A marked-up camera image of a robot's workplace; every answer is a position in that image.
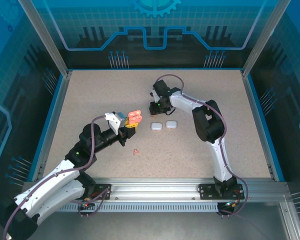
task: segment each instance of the pink object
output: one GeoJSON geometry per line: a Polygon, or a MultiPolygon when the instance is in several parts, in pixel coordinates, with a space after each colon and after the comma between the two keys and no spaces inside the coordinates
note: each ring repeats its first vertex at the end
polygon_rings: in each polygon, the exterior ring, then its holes
{"type": "Polygon", "coordinates": [[[141,120],[142,120],[142,116],[141,116],[141,111],[140,110],[129,112],[128,117],[129,117],[129,124],[140,123],[141,120]]]}

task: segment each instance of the white robotic arm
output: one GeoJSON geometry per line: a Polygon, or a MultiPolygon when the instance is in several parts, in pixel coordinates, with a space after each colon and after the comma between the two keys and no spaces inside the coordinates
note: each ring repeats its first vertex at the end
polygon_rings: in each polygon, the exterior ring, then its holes
{"type": "Polygon", "coordinates": [[[150,95],[154,97],[154,102],[150,103],[150,113],[152,115],[165,113],[170,115],[169,111],[174,111],[175,108],[193,116],[195,130],[201,140],[206,142],[212,154],[214,166],[214,180],[218,184],[219,193],[222,193],[229,185],[237,184],[237,180],[228,171],[229,161],[225,151],[225,139],[222,138],[220,144],[220,137],[224,133],[224,126],[220,118],[214,114],[209,108],[203,105],[209,105],[216,109],[219,113],[219,108],[215,101],[208,102],[194,99],[193,97],[183,93],[179,88],[170,89],[163,80],[157,81],[151,90],[150,95]],[[225,158],[226,165],[221,153],[221,147],[225,158]]]}
{"type": "Polygon", "coordinates": [[[85,170],[97,160],[97,152],[115,142],[125,146],[126,140],[136,133],[136,126],[141,117],[138,118],[137,124],[130,124],[130,119],[121,112],[106,113],[104,118],[108,121],[109,129],[101,132],[97,124],[93,125],[94,146],[92,126],[87,124],[79,135],[79,142],[52,172],[14,199],[5,198],[1,201],[0,224],[3,227],[7,223],[9,225],[6,239],[12,237],[14,240],[26,240],[38,225],[64,204],[76,199],[92,199],[92,196],[97,196],[100,191],[107,193],[106,189],[110,188],[110,185],[97,186],[85,170]]]}

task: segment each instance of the small white object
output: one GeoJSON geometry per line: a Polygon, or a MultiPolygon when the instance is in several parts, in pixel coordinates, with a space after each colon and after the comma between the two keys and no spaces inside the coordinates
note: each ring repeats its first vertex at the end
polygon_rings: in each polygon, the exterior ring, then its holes
{"type": "Polygon", "coordinates": [[[176,121],[166,121],[165,124],[167,129],[176,129],[177,128],[177,122],[176,121]]]}
{"type": "Polygon", "coordinates": [[[162,123],[160,123],[160,122],[151,123],[151,129],[156,130],[156,131],[162,130],[162,123]]]}

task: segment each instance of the wire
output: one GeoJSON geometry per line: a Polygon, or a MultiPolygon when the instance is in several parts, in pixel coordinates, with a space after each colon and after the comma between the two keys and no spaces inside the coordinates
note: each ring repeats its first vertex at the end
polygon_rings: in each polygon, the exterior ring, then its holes
{"type": "Polygon", "coordinates": [[[175,110],[176,110],[176,108],[174,108],[171,112],[169,112],[169,113],[166,113],[165,112],[165,115],[167,115],[167,116],[170,116],[171,114],[173,114],[174,112],[175,112],[175,110]]]}
{"type": "MultiPolygon", "coordinates": [[[[98,196],[96,196],[94,199],[91,199],[90,201],[75,201],[74,200],[74,201],[71,201],[71,202],[75,203],[75,204],[90,204],[91,202],[94,202],[95,200],[99,199],[103,195],[102,200],[101,200],[99,206],[96,208],[96,210],[94,210],[94,212],[92,212],[92,213],[86,214],[87,217],[88,216],[91,217],[91,216],[95,215],[99,211],[99,209],[101,208],[101,205],[104,203],[104,200],[106,199],[108,191],[109,191],[109,189],[106,188],[98,196]]],[[[84,216],[84,214],[82,214],[80,212],[80,209],[78,209],[78,213],[81,215],[81,217],[84,216]]]]}
{"type": "Polygon", "coordinates": [[[163,77],[166,77],[166,76],[172,76],[172,77],[175,77],[175,78],[177,78],[177,79],[179,79],[179,80],[181,81],[182,87],[181,87],[180,92],[181,92],[181,94],[182,94],[182,92],[183,92],[183,90],[184,90],[185,83],[184,83],[184,81],[181,79],[181,77],[179,77],[179,76],[177,76],[177,75],[175,75],[175,74],[168,73],[168,74],[162,75],[162,76],[158,77],[158,79],[155,80],[155,82],[158,82],[160,79],[162,79],[163,77]]]}
{"type": "Polygon", "coordinates": [[[240,203],[240,192],[238,190],[234,190],[236,195],[238,196],[238,204],[240,203]]]}
{"type": "Polygon", "coordinates": [[[68,173],[68,172],[72,172],[72,171],[77,171],[77,170],[82,170],[85,169],[87,167],[90,166],[90,164],[92,163],[92,159],[94,157],[95,151],[95,132],[94,132],[94,122],[96,120],[99,119],[103,119],[105,118],[105,115],[102,116],[98,116],[96,118],[94,118],[91,122],[91,153],[90,153],[90,158],[89,161],[87,162],[86,165],[77,167],[77,168],[70,168],[67,170],[62,170],[62,171],[58,171],[55,174],[50,175],[49,177],[47,177],[46,179],[44,179],[42,182],[40,182],[32,191],[29,192],[29,194],[23,199],[23,201],[15,208],[15,210],[13,211],[13,213],[11,214],[11,216],[9,217],[8,221],[5,224],[4,230],[3,230],[3,236],[2,236],[2,240],[6,240],[6,236],[8,233],[8,228],[13,220],[13,218],[15,217],[15,215],[17,214],[17,212],[21,209],[21,207],[29,200],[29,198],[32,196],[32,194],[34,192],[36,192],[43,184],[45,184],[46,182],[48,182],[50,179],[52,178],[56,178],[59,174],[64,174],[64,173],[68,173]]]}
{"type": "Polygon", "coordinates": [[[223,116],[222,116],[215,108],[213,108],[212,106],[206,104],[205,102],[203,102],[203,101],[197,101],[196,99],[194,99],[194,98],[192,98],[192,97],[189,97],[189,96],[187,96],[187,95],[184,95],[183,93],[182,93],[182,96],[183,96],[184,98],[186,98],[186,99],[192,101],[192,102],[202,104],[203,106],[209,108],[209,109],[212,110],[212,111],[213,111],[213,112],[221,119],[221,121],[222,121],[222,124],[223,124],[223,127],[224,127],[224,131],[223,131],[222,136],[219,138],[219,146],[220,146],[220,152],[221,152],[221,155],[222,155],[222,160],[223,160],[224,166],[225,166],[225,168],[229,171],[229,173],[230,173],[232,176],[234,176],[235,178],[237,178],[237,179],[239,179],[239,180],[241,180],[241,181],[243,182],[243,184],[244,184],[244,186],[245,186],[245,189],[246,189],[246,196],[245,196],[245,199],[244,199],[244,202],[243,202],[241,208],[240,208],[238,211],[236,211],[236,212],[234,212],[234,213],[231,214],[231,216],[235,216],[235,215],[237,215],[239,212],[241,212],[242,209],[243,209],[243,208],[245,207],[245,205],[247,204],[248,196],[249,196],[249,189],[248,189],[248,185],[247,185],[246,181],[243,180],[241,177],[237,176],[236,174],[234,174],[234,173],[231,171],[231,169],[229,168],[228,164],[227,164],[226,156],[225,156],[225,153],[224,153],[224,149],[223,149],[223,147],[222,147],[222,140],[223,140],[223,138],[225,137],[225,135],[226,135],[226,133],[227,133],[227,124],[226,124],[226,121],[225,121],[225,119],[223,118],[223,116]]]}
{"type": "MultiPolygon", "coordinates": [[[[230,211],[227,211],[227,210],[221,210],[221,212],[224,212],[224,213],[226,213],[226,214],[228,214],[228,215],[232,215],[232,213],[230,212],[230,211]]],[[[259,233],[261,233],[261,235],[262,236],[264,236],[264,238],[265,239],[267,239],[267,240],[269,240],[269,238],[267,237],[267,235],[266,234],[264,234],[264,232],[263,231],[261,231],[260,230],[260,228],[258,228],[253,222],[251,222],[250,220],[248,220],[247,218],[245,218],[245,217],[243,217],[243,216],[241,216],[241,215],[236,215],[238,218],[240,218],[240,219],[242,219],[242,220],[244,220],[244,221],[246,221],[246,222],[248,222],[249,224],[251,224],[259,233]]]]}

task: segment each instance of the blue glass wall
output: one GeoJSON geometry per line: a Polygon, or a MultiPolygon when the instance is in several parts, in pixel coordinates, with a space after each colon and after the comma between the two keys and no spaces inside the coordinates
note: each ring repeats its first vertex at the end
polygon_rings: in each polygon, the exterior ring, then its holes
{"type": "Polygon", "coordinates": [[[300,192],[300,0],[292,0],[251,71],[285,179],[300,192]]]}
{"type": "Polygon", "coordinates": [[[35,0],[69,68],[240,68],[277,0],[35,0]]]}
{"type": "Polygon", "coordinates": [[[21,189],[12,158],[32,162],[59,76],[18,1],[0,0],[0,194],[21,189]]]}

